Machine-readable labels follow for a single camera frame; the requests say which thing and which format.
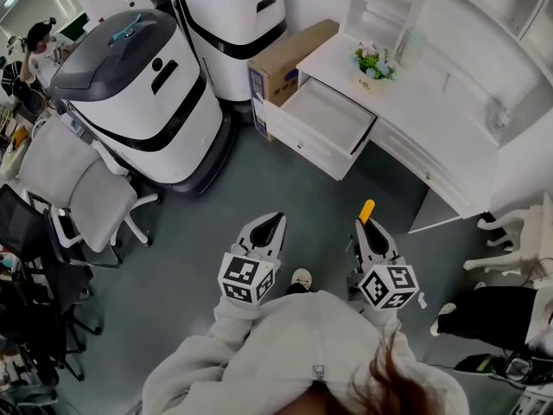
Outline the white ornate chair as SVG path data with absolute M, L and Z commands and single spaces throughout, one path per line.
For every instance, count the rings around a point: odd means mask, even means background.
M 536 289 L 553 286 L 553 199 L 548 194 L 539 205 L 513 210 L 492 222 L 480 219 L 477 227 L 505 230 L 505 236 L 486 243 L 489 247 L 503 246 L 505 253 L 469 259 L 463 264 L 464 270 L 519 275 Z

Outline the person's left forearm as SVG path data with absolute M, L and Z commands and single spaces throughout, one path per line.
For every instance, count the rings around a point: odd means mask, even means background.
M 207 332 L 208 336 L 236 353 L 260 318 L 261 306 L 222 296 L 213 312 L 215 321 Z

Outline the brown cardboard box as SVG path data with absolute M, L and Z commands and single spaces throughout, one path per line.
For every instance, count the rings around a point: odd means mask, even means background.
M 297 65 L 338 30 L 337 22 L 326 19 L 278 40 L 248 60 L 254 126 L 269 142 L 273 136 L 268 132 L 264 101 L 281 107 L 298 88 Z

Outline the person's white shoe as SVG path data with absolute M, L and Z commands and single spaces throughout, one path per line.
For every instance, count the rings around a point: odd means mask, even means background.
M 301 283 L 308 289 L 308 291 L 310 291 L 312 282 L 313 279 L 311 273 L 305 268 L 298 268 L 292 274 L 290 285 L 293 283 Z

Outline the white delivery robot grey lid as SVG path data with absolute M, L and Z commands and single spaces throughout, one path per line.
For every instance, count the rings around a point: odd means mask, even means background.
M 159 10 L 101 22 L 48 90 L 136 172 L 189 197 L 212 184 L 236 135 L 178 23 Z

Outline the white desk with drawers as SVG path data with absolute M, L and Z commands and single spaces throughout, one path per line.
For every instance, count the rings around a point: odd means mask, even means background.
M 378 116 L 369 142 L 393 156 L 429 187 L 412 233 L 488 211 L 499 148 L 449 97 L 422 63 L 375 93 L 355 84 L 356 42 L 334 35 L 302 60 L 298 88 L 313 78 Z

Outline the white office chair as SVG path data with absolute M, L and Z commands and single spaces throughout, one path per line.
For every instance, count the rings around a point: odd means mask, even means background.
M 119 165 L 102 143 L 77 137 L 57 118 L 37 130 L 17 177 L 32 194 L 51 205 L 54 231 L 65 248 L 81 241 L 94 252 L 118 245 L 117 234 L 126 224 L 144 246 L 143 233 L 131 212 L 148 203 L 160 203 L 157 194 L 139 197 Z

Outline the white delivery robot black lid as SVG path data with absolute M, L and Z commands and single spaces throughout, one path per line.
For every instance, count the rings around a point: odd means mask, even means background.
M 221 106 L 253 121 L 248 61 L 287 34 L 284 0 L 150 0 L 173 15 Z

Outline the white hutch shelf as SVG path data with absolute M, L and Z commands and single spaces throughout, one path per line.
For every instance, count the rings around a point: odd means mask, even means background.
M 346 0 L 340 31 L 428 66 L 497 145 L 553 110 L 553 0 Z

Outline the black mesh office chair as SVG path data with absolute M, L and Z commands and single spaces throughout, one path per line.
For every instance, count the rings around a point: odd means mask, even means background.
M 65 368 L 76 380 L 82 381 L 84 374 L 76 373 L 67 361 L 68 355 L 86 350 L 75 328 L 79 326 L 92 335 L 102 333 L 101 327 L 91 329 L 74 315 L 81 295 L 92 280 L 92 271 L 82 251 L 72 259 L 54 235 L 49 212 L 39 213 L 8 185 L 0 187 L 0 245 L 25 265 L 40 260 L 42 273 L 54 296 L 49 303 L 37 303 L 36 293 L 26 294 L 28 303 L 22 308 L 21 318 L 29 349 L 48 355 L 57 367 Z

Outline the person's right forearm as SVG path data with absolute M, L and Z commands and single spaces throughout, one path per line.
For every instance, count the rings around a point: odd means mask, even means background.
M 396 309 L 377 310 L 367 304 L 363 307 L 361 314 L 385 339 L 390 338 L 401 329 Z

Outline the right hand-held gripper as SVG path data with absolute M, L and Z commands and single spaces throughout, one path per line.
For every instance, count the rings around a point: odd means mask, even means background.
M 413 267 L 405 263 L 395 240 L 374 219 L 365 225 L 356 219 L 355 229 L 360 267 L 347 277 L 349 300 L 363 300 L 375 310 L 403 308 L 419 292 Z

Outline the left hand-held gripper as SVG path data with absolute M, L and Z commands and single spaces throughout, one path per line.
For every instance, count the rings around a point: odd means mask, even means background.
M 224 254 L 218 283 L 224 297 L 259 305 L 276 282 L 287 228 L 284 213 L 269 213 L 247 223 Z

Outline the small potted plant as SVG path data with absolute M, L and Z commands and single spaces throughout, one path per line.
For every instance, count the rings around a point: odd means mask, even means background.
M 396 79 L 397 70 L 388 49 L 373 40 L 360 42 L 352 58 L 356 67 L 355 84 L 368 93 L 375 93 L 386 82 Z

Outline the person's white fleece jacket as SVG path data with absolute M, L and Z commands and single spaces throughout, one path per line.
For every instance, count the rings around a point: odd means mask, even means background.
M 143 415 L 469 415 L 457 380 L 339 297 L 260 306 L 236 353 L 208 331 L 186 338 L 145 381 Z

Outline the white drawer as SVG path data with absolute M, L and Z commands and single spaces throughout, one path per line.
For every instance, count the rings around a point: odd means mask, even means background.
M 267 131 L 334 180 L 369 142 L 378 116 L 310 78 L 281 106 L 264 101 Z

